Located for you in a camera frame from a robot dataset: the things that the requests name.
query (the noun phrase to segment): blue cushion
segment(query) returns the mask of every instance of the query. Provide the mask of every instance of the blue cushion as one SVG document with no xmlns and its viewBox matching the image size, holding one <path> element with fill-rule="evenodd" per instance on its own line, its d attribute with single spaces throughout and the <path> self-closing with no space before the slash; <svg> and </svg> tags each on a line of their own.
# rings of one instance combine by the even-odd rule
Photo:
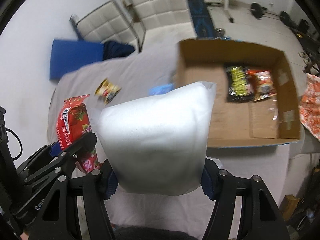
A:
<svg viewBox="0 0 320 240">
<path fill-rule="evenodd" d="M 103 44 L 101 43 L 54 39 L 51 50 L 50 79 L 60 79 L 68 72 L 102 59 Z"/>
</svg>

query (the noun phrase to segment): white chair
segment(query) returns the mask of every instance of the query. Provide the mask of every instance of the white chair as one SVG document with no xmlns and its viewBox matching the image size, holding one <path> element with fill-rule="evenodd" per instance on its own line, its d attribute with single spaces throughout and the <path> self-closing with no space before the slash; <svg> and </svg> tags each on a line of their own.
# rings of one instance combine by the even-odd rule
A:
<svg viewBox="0 0 320 240">
<path fill-rule="evenodd" d="M 195 38 L 188 0 L 130 0 L 145 29 L 142 45 L 161 40 L 166 33 Z"/>
<path fill-rule="evenodd" d="M 138 36 L 115 0 L 101 5 L 83 19 L 78 19 L 72 15 L 70 20 L 85 41 L 105 43 L 114 40 L 128 43 L 135 47 L 136 52 L 140 51 Z"/>
</svg>

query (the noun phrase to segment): black cable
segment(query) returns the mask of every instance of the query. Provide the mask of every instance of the black cable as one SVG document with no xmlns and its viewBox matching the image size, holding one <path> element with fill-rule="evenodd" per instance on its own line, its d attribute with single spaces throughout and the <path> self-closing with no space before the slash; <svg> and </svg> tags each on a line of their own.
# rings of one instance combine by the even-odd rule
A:
<svg viewBox="0 0 320 240">
<path fill-rule="evenodd" d="M 12 134 L 15 136 L 15 138 L 18 140 L 19 144 L 20 144 L 20 153 L 19 153 L 19 155 L 18 155 L 17 157 L 12 158 L 13 161 L 16 161 L 16 160 L 18 160 L 18 159 L 21 157 L 21 155 L 22 155 L 22 143 L 21 143 L 18 135 L 16 135 L 16 133 L 15 133 L 14 131 L 12 131 L 12 130 L 9 129 L 9 128 L 6 128 L 5 130 L 6 130 L 7 132 L 12 133 Z"/>
</svg>

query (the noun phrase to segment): wooden block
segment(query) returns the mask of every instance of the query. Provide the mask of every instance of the wooden block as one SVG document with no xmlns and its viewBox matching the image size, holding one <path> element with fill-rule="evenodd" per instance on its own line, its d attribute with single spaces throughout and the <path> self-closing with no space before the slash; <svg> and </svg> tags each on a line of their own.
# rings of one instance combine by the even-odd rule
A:
<svg viewBox="0 0 320 240">
<path fill-rule="evenodd" d="M 292 216 L 293 212 L 295 211 L 300 198 L 295 198 L 294 195 L 285 195 L 285 200 L 287 202 L 286 207 L 284 208 L 284 211 L 282 212 L 282 217 L 285 222 L 287 222 L 290 217 Z"/>
</svg>

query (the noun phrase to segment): cardboard box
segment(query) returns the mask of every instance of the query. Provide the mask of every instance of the cardboard box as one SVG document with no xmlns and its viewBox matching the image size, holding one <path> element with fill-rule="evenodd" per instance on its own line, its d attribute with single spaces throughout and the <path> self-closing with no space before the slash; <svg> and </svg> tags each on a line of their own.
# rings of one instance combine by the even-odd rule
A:
<svg viewBox="0 0 320 240">
<path fill-rule="evenodd" d="M 300 139 L 298 98 L 284 52 L 255 43 L 223 40 L 184 40 L 179 43 L 179 51 L 178 87 L 197 81 L 217 84 L 208 147 L 279 145 Z M 224 63 L 270 70 L 276 100 L 227 102 Z"/>
</svg>

